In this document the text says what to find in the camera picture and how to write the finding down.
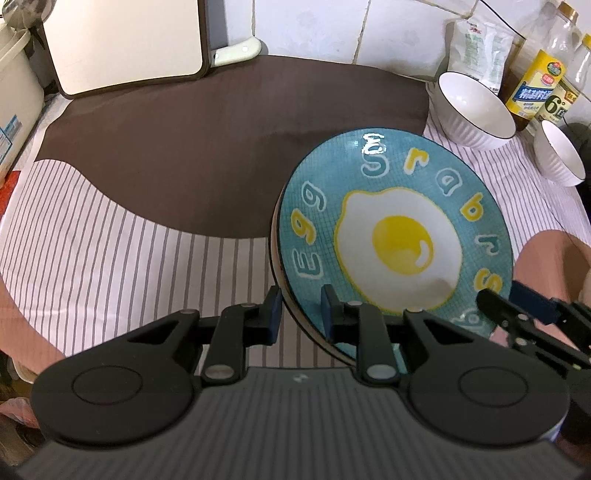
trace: white plastic container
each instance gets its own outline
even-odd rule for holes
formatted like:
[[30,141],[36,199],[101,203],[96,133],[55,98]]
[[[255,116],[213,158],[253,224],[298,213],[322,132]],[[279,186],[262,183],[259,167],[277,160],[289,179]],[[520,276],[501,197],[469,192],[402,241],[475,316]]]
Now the white plastic container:
[[30,38],[21,30],[0,48],[0,186],[43,108],[43,89],[22,51]]
[[14,30],[6,25],[6,22],[0,18],[0,50],[4,48],[14,35]]

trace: plastic bottle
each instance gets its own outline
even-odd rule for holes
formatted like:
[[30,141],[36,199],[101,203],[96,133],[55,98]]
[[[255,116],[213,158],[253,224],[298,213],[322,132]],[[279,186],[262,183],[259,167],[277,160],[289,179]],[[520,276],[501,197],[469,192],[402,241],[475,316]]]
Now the plastic bottle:
[[591,64],[591,35],[585,35],[583,42],[574,52],[566,75],[559,81],[552,95],[535,116],[537,121],[549,120],[554,124],[560,122],[564,114],[581,95],[587,82],[589,64]]
[[534,62],[537,54],[545,47],[542,42],[554,23],[557,9],[556,5],[547,2],[542,7],[538,17],[524,27],[524,32],[527,32],[527,40],[521,46],[511,64],[508,65],[507,73],[501,82],[499,98],[503,100],[503,103],[509,100],[519,81]]
[[505,103],[518,131],[522,131],[544,105],[566,73],[573,56],[573,28],[579,14],[568,4],[557,15],[535,60]]

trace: egg yolk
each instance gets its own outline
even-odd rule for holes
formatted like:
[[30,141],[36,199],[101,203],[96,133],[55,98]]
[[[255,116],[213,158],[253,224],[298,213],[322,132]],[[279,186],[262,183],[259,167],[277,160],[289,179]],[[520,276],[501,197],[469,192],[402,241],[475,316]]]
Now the egg yolk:
[[412,218],[381,219],[372,234],[378,258],[392,271],[416,275],[433,260],[433,242],[425,227]]

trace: fried egg design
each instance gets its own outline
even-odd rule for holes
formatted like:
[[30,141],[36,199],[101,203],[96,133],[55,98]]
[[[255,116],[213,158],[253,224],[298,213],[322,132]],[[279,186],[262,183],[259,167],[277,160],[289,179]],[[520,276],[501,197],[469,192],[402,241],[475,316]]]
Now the fried egg design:
[[439,307],[460,277],[455,228],[435,203],[410,189],[348,193],[334,241],[348,280],[388,312]]

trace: tile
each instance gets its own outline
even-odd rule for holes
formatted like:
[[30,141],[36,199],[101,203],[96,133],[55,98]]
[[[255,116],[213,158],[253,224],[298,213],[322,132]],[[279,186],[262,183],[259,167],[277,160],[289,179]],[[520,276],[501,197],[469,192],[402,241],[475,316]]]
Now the tile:
[[478,2],[474,10],[474,17],[481,18],[499,25],[502,21],[493,10],[501,16],[513,29],[520,34],[527,35],[528,23],[538,17],[542,7],[547,0],[486,0]]
[[255,36],[271,55],[353,61],[368,0],[255,2]]
[[252,36],[252,0],[207,2],[211,49],[227,47]]
[[583,88],[583,93],[587,96],[587,98],[591,98],[591,73],[587,74],[587,83]]
[[579,13],[577,27],[583,33],[591,34],[591,2],[589,0],[567,0],[567,3]]
[[575,123],[583,125],[591,124],[591,102],[581,95],[577,98],[573,106],[569,108],[569,111],[566,112],[564,120],[571,126]]
[[458,18],[415,0],[372,0],[357,63],[432,79],[447,69],[446,45]]
[[478,0],[418,0],[425,4],[442,7],[458,15],[468,15]]

